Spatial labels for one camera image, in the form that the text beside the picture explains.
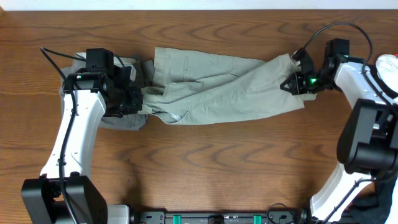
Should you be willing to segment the light khaki green pants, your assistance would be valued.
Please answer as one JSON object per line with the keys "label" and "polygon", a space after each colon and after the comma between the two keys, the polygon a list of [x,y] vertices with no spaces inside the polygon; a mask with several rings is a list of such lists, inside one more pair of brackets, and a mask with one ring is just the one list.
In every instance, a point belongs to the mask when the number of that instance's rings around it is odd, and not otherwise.
{"label": "light khaki green pants", "polygon": [[280,84],[299,70],[289,54],[251,58],[157,47],[143,114],[167,124],[204,125],[263,119],[304,107],[314,94],[292,95]]}

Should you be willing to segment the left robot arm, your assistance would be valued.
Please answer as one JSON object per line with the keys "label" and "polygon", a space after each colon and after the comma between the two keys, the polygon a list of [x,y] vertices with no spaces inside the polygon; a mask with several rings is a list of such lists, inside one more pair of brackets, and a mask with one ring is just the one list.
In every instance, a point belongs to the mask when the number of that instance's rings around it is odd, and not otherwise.
{"label": "left robot arm", "polygon": [[127,205],[109,205],[90,179],[99,128],[138,130],[146,123],[132,65],[86,67],[63,86],[63,117],[51,155],[37,179],[21,189],[33,223],[129,223]]}

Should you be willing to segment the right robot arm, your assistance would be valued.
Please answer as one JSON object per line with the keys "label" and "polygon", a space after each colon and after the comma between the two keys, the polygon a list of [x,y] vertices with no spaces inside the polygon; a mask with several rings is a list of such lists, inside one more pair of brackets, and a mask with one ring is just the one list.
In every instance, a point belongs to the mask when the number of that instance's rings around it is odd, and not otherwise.
{"label": "right robot arm", "polygon": [[349,41],[326,43],[323,65],[315,70],[304,47],[292,55],[299,71],[280,84],[292,95],[342,92],[352,109],[336,147],[338,163],[297,223],[338,223],[345,208],[373,182],[397,175],[397,103],[376,69],[349,54]]}

